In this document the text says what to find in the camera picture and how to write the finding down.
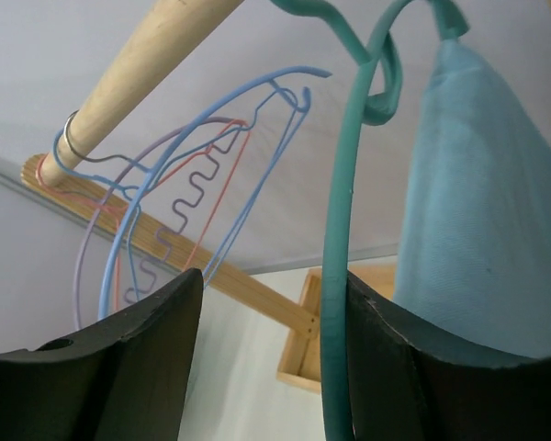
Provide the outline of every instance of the hanger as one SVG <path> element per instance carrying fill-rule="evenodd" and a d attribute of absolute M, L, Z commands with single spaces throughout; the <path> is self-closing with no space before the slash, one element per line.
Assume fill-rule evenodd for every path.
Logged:
<path fill-rule="evenodd" d="M 289 14 L 325 21 L 359 66 L 347 101 L 332 171 L 322 259 L 320 304 L 320 376 L 324 429 L 329 441 L 352 441 L 345 344 L 345 299 L 353 183 L 362 124 L 387 123 L 398 109 L 402 66 L 390 28 L 412 0 L 395 0 L 378 20 L 367 44 L 356 36 L 343 15 L 325 0 L 271 0 Z M 469 26 L 452 0 L 427 0 L 441 40 L 464 35 Z M 370 96 L 381 63 L 384 91 Z"/>

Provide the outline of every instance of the blue towel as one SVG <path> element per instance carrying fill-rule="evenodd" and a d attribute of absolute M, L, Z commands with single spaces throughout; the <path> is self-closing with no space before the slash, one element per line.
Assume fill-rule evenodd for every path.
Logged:
<path fill-rule="evenodd" d="M 422 101 L 394 300 L 472 342 L 551 355 L 551 148 L 453 40 Z"/>

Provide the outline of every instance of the hanging clothing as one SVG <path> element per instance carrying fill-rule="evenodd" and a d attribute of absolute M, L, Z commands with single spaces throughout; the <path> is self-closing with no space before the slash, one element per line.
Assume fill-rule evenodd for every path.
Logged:
<path fill-rule="evenodd" d="M 394 300 L 471 342 L 551 355 L 551 148 L 455 40 L 422 101 Z"/>

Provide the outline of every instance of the green hanger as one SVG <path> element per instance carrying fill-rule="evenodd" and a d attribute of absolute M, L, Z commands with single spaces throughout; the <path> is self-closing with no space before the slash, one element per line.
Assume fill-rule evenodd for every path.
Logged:
<path fill-rule="evenodd" d="M 390 5 L 365 47 L 341 13 L 324 0 L 271 1 L 290 14 L 324 20 L 359 66 L 345 108 L 332 171 L 320 303 L 320 376 L 325 435 L 329 441 L 353 441 L 344 312 L 357 150 L 362 124 L 385 124 L 398 109 L 402 67 L 389 31 L 400 11 L 412 0 L 395 0 Z M 456 39 L 469 30 L 452 0 L 428 1 L 441 40 Z M 379 63 L 384 74 L 384 92 L 370 96 L 369 89 Z"/>

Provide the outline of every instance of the garment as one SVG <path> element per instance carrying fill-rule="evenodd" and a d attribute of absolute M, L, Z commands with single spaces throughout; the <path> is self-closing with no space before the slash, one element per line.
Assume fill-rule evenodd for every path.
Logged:
<path fill-rule="evenodd" d="M 551 148 L 455 40 L 422 101 L 394 300 L 471 342 L 551 355 Z"/>

